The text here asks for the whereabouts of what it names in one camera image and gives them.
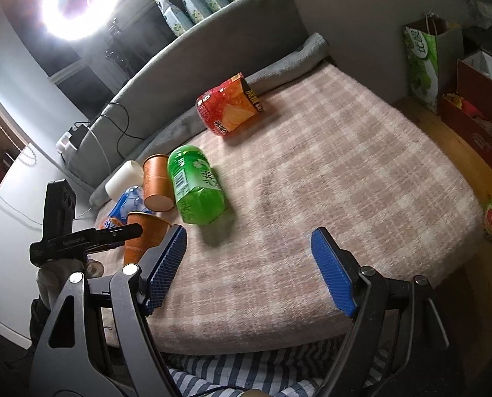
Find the orange paper cup with lettering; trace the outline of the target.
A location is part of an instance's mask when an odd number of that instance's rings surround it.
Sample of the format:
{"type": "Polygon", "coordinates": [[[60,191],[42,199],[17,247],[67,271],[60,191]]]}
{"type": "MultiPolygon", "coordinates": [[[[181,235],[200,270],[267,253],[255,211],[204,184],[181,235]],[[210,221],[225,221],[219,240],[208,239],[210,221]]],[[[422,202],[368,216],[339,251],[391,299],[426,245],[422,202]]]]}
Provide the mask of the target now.
{"type": "Polygon", "coordinates": [[[148,248],[158,246],[164,240],[171,224],[162,218],[142,211],[128,214],[127,224],[137,223],[141,226],[142,235],[125,242],[123,264],[138,263],[148,248]]]}

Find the white plastic cup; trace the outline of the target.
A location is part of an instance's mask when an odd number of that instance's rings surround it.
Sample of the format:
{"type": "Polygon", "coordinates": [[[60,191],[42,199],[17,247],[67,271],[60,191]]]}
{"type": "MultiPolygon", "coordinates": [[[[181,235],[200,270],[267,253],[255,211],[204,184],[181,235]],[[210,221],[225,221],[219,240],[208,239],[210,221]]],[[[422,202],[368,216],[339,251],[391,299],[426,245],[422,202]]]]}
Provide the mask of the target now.
{"type": "Polygon", "coordinates": [[[105,184],[105,191],[113,201],[118,201],[130,187],[141,187],[144,170],[135,160],[124,162],[105,184]]]}

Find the white power strip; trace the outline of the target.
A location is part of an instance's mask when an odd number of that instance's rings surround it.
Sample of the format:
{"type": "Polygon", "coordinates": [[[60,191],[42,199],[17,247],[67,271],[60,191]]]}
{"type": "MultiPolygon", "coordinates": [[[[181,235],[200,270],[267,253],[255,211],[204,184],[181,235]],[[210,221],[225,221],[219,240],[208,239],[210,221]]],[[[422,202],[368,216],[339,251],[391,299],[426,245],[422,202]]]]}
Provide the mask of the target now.
{"type": "Polygon", "coordinates": [[[59,154],[64,154],[69,151],[76,151],[82,140],[88,132],[86,125],[78,125],[70,127],[65,134],[59,138],[56,144],[56,150],[59,154]]]}

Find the green plastic bottle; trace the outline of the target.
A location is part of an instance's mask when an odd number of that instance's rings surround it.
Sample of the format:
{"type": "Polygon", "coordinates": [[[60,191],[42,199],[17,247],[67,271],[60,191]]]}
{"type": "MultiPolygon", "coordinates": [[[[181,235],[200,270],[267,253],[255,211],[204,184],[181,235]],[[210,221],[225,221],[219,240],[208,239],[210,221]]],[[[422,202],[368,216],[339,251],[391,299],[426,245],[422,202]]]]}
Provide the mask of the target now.
{"type": "Polygon", "coordinates": [[[207,225],[225,211],[224,191],[201,149],[189,144],[178,147],[168,158],[167,170],[185,223],[207,225]]]}

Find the black light tripod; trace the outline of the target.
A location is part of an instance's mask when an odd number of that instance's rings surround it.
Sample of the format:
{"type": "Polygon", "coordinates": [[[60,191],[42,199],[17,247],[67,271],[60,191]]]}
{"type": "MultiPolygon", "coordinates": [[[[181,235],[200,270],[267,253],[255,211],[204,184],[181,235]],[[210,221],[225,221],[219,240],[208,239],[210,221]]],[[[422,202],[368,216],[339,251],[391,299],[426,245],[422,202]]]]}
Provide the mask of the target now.
{"type": "Polygon", "coordinates": [[[108,33],[111,36],[109,47],[105,50],[105,58],[113,63],[116,63],[120,69],[131,78],[134,71],[130,64],[129,52],[124,44],[120,41],[121,29],[118,25],[116,17],[111,18],[108,23],[108,33]]]}

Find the red chip canister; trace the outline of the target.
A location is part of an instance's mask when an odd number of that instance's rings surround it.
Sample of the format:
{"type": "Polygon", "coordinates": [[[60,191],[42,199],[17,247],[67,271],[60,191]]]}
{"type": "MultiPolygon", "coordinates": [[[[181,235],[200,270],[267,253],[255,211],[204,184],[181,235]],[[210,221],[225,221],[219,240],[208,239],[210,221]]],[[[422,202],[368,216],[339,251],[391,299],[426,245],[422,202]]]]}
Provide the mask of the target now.
{"type": "Polygon", "coordinates": [[[208,130],[218,136],[232,133],[263,111],[260,100],[242,73],[201,94],[196,109],[208,130]]]}

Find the plaid pink blanket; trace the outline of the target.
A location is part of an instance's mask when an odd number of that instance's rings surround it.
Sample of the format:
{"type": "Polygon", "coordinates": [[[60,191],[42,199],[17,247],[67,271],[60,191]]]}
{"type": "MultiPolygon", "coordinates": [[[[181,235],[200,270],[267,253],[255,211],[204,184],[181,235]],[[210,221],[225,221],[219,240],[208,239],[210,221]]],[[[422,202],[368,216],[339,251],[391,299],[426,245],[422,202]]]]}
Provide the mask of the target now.
{"type": "Polygon", "coordinates": [[[483,213],[438,146],[390,104],[324,63],[265,94],[233,135],[204,131],[227,200],[188,226],[182,264],[148,318],[163,352],[281,349],[343,334],[310,251],[323,227],[382,275],[440,284],[475,253],[483,213]]]}

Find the grey sofa backrest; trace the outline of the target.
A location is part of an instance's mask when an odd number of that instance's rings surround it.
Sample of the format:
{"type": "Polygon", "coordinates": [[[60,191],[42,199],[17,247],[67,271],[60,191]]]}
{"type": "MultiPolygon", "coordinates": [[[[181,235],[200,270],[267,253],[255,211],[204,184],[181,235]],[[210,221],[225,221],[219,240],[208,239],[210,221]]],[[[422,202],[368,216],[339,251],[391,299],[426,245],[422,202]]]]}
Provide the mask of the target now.
{"type": "Polygon", "coordinates": [[[237,0],[157,53],[103,110],[67,159],[67,170],[98,187],[173,115],[236,73],[246,76],[290,54],[308,33],[294,0],[237,0]]]}

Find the red cardboard box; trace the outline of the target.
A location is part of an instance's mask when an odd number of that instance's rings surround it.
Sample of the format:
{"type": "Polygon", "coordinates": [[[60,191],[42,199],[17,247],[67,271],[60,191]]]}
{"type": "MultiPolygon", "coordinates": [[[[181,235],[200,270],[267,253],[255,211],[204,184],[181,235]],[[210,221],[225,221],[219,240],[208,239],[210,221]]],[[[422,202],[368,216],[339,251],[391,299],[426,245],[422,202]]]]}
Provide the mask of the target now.
{"type": "Polygon", "coordinates": [[[457,62],[456,91],[439,99],[441,120],[492,169],[492,55],[479,50],[457,62]]]}

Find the grey rolled blanket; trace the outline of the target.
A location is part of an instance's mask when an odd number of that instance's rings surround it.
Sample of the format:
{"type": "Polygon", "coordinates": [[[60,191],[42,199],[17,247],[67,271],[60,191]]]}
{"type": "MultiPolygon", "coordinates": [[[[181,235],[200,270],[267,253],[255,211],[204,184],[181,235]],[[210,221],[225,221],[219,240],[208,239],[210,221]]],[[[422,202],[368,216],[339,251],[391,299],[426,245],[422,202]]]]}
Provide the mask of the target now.
{"type": "Polygon", "coordinates": [[[327,57],[328,51],[329,43],[319,33],[313,33],[299,48],[257,73],[203,93],[196,102],[210,109],[208,124],[200,117],[198,108],[192,106],[155,129],[123,161],[142,163],[152,154],[170,153],[204,130],[214,128],[217,120],[228,132],[236,131],[247,114],[260,113],[260,95],[309,73],[327,57]]]}

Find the green paper shopping bag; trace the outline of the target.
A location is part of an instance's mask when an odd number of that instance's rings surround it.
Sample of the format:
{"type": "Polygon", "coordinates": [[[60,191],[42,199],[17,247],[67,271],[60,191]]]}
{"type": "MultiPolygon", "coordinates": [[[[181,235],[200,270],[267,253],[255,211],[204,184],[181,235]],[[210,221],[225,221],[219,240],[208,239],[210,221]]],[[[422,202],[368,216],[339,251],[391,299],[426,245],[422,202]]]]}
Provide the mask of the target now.
{"type": "Polygon", "coordinates": [[[438,101],[455,79],[457,61],[464,55],[462,28],[428,12],[402,28],[407,79],[412,96],[439,114],[438,101]]]}

